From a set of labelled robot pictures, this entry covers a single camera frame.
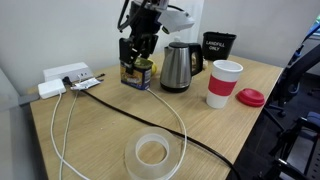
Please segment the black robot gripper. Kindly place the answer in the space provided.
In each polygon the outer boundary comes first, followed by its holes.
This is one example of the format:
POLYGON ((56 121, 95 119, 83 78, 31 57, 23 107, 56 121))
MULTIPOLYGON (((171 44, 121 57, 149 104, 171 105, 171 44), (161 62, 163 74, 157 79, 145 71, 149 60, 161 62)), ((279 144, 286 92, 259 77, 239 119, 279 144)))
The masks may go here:
POLYGON ((147 59, 154 52, 161 26, 160 12, 156 11, 159 5, 159 1, 148 1, 141 8, 138 1, 131 3, 129 15, 135 17, 130 23, 131 33, 129 38, 119 39, 120 61, 127 71, 133 70, 138 56, 147 59))

